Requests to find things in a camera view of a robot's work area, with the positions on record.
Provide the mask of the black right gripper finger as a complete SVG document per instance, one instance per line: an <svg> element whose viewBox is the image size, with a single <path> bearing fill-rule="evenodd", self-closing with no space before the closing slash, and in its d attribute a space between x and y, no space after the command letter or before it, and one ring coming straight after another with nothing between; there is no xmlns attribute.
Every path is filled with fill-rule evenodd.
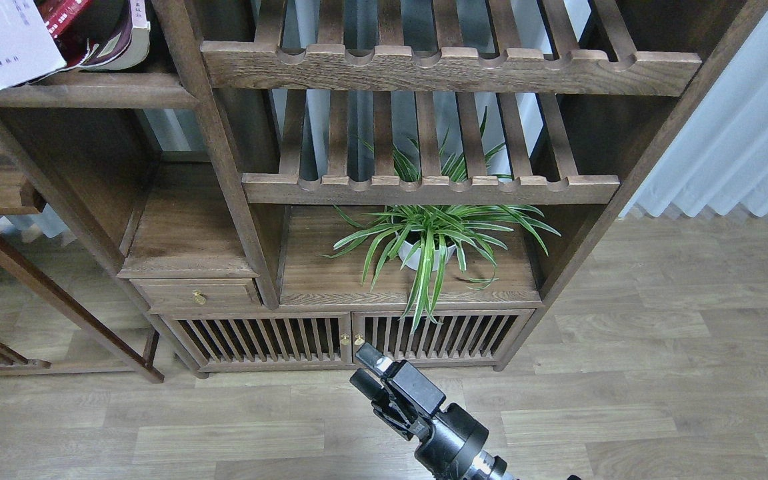
<svg viewBox="0 0 768 480"><path fill-rule="evenodd" d="M357 369L350 382L371 400L374 414L405 440L428 440L444 392L406 359L394 361L370 343L360 346L355 359L372 375Z"/></svg>

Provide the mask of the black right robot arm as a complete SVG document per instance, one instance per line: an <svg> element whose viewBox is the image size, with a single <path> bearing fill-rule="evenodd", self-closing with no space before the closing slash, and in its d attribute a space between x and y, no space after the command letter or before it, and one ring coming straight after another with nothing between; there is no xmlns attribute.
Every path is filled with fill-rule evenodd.
<svg viewBox="0 0 768 480"><path fill-rule="evenodd" d="M512 479L508 464L484 449L488 429L458 404L446 410L444 393L411 362L394 361L369 343L355 358L351 384L371 400L375 416L406 441L417 437L415 458L436 479Z"/></svg>

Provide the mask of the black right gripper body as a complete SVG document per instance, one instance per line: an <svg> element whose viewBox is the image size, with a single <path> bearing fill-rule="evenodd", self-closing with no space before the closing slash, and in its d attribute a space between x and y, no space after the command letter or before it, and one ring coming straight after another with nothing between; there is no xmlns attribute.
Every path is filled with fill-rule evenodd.
<svg viewBox="0 0 768 480"><path fill-rule="evenodd" d="M488 429L457 404L418 417L416 430L420 445L414 456L434 478L491 478L491 456L483 450Z"/></svg>

